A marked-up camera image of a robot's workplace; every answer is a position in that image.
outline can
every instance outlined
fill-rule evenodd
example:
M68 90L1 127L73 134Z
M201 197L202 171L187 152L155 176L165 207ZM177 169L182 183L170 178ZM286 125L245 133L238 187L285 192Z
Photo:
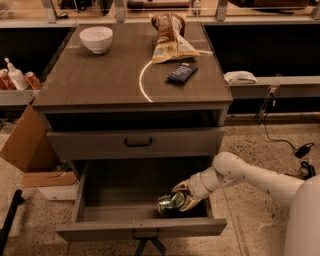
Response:
M27 83L32 87L32 89L40 89L42 84L37 77L37 75L31 71L24 75Z
M5 88L8 90L15 90L16 86L12 82L11 78L9 77L9 71L7 69L1 69L0 70L0 84L4 85Z

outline white bottle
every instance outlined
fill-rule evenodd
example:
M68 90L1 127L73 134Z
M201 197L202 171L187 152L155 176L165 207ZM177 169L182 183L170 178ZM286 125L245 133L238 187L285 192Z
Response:
M22 74L20 69L15 68L12 63L9 62L8 58L4 59L8 63L8 69L9 69L9 77L11 78L12 82L16 86L18 90L25 90L29 87L27 84L26 79L24 78L24 75Z

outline brown tabletop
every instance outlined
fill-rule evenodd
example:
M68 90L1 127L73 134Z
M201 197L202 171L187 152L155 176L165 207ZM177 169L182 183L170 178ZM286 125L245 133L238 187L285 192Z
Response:
M95 25L76 28L35 99L35 109L231 103L231 93L200 23L187 23L185 38L201 56L162 64L150 63L157 34L151 23L99 25L114 32L111 48L101 55L91 53L79 39L79 33L90 26ZM169 83L168 75L181 62L199 69L185 85Z

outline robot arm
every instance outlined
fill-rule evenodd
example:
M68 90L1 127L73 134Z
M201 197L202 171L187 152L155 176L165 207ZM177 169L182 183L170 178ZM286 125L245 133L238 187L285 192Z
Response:
M304 181L250 165L234 154L222 152L215 156L211 167L174 187L175 196L185 192L175 206L179 211L190 210L214 190L243 180L290 208L285 256L320 255L320 175ZM158 202L160 212L167 206L162 200Z

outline bowl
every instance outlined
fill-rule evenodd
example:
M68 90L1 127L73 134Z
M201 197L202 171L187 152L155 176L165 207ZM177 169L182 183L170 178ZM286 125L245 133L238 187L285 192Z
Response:
M80 32L84 46L95 54L106 52L112 43L113 32L107 27L90 27Z

